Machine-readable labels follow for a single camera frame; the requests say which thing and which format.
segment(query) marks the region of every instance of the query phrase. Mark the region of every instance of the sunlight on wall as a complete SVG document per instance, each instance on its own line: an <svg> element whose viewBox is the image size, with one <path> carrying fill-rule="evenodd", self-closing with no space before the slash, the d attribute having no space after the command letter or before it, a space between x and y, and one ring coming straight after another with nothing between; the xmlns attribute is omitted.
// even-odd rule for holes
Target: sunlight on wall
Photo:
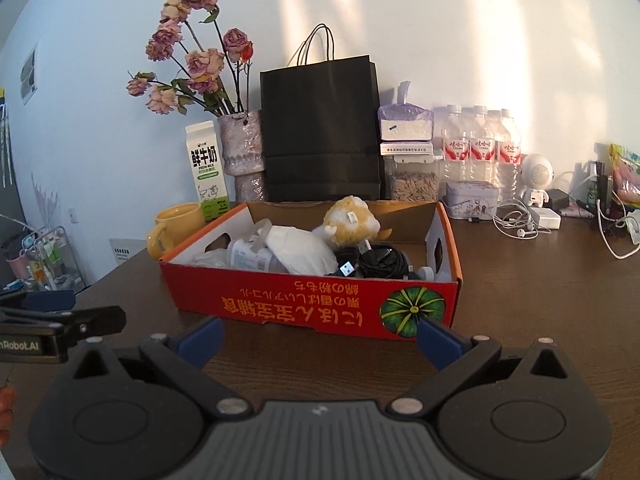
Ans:
<svg viewBox="0 0 640 480"><path fill-rule="evenodd" d="M489 108L510 108L530 147L531 76L529 47L519 0L468 0L479 93Z"/></svg>
<svg viewBox="0 0 640 480"><path fill-rule="evenodd" d="M360 14L360 4L358 0L326 0L324 10L333 6L332 19L327 23L334 30L340 28L344 31L341 34L344 40L349 42L351 46L363 48L365 43L364 28L362 24L362 16ZM280 0L280 21L282 23L282 44L284 46L284 54L288 60L290 56L300 46L300 43L308 36L311 30L317 25L316 20L311 14L313 9L317 9L318 5L305 0ZM321 50L309 53L310 60L320 61Z"/></svg>
<svg viewBox="0 0 640 480"><path fill-rule="evenodd" d="M607 140L602 56L590 0L559 1L582 84L579 89L574 86L554 93L556 121L564 139L562 155L573 155L576 162L583 162L594 159L594 143Z"/></svg>

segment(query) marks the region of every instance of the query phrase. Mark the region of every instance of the plush toy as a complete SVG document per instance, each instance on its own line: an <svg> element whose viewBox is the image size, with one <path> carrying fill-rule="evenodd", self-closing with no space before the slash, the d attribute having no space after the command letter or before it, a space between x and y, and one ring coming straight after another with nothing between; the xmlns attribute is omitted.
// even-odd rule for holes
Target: plush toy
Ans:
<svg viewBox="0 0 640 480"><path fill-rule="evenodd" d="M339 249L371 240L378 231L380 222L369 211L367 204L357 196L347 196L326 212L322 225L314 229L314 234L330 247Z"/></svg>

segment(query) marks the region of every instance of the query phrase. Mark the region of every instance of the wooden table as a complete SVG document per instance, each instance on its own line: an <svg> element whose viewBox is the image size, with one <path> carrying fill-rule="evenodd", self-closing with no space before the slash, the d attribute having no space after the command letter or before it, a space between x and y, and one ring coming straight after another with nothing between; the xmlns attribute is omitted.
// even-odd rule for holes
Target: wooden table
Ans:
<svg viewBox="0 0 640 480"><path fill-rule="evenodd" d="M533 241L511 240L487 222L457 221L453 227L465 278L455 328L493 335L505 346L555 338L611 421L613 442L599 478L640 478L640 254L614 260L599 233L580 219L563 219L560 231ZM625 241L620 252L628 250ZM78 303L124 308L127 327L108 338L114 346L133 346L153 332L177 333L200 319L174 307L146 253L80 294ZM57 371L51 365L14 367L19 398L12 440L2 452L17 480L43 478L26 433ZM269 398L357 397L386 404L434 369L409 342L228 321L224 348L206 372L256 405Z"/></svg>

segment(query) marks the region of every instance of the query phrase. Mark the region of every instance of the red cardboard box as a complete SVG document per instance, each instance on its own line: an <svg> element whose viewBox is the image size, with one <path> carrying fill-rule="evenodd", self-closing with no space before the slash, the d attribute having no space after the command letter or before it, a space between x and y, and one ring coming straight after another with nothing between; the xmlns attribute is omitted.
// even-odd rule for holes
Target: red cardboard box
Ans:
<svg viewBox="0 0 640 480"><path fill-rule="evenodd" d="M440 203L369 202L378 239L404 251L415 269L433 268L435 282L269 274L188 265L196 254L225 247L255 222L312 230L332 202L242 204L160 259L178 308L258 323L312 327L319 332L413 339L420 316L451 326L462 287L449 219Z"/></svg>

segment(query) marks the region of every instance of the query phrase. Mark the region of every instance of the milk carton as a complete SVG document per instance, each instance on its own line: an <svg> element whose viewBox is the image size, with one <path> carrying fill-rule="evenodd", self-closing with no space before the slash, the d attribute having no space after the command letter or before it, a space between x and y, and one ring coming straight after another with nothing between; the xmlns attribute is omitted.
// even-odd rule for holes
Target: milk carton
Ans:
<svg viewBox="0 0 640 480"><path fill-rule="evenodd" d="M185 130L198 200L205 220L213 220L230 210L216 128L213 121L205 121L191 124Z"/></svg>

